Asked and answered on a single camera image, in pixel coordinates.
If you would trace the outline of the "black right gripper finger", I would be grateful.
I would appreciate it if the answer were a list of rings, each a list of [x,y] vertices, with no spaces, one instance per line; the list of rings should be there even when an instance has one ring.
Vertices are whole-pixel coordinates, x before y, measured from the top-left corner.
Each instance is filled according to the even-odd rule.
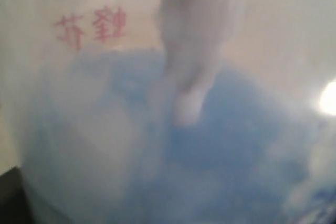
[[[34,223],[18,167],[1,175],[1,223]]]

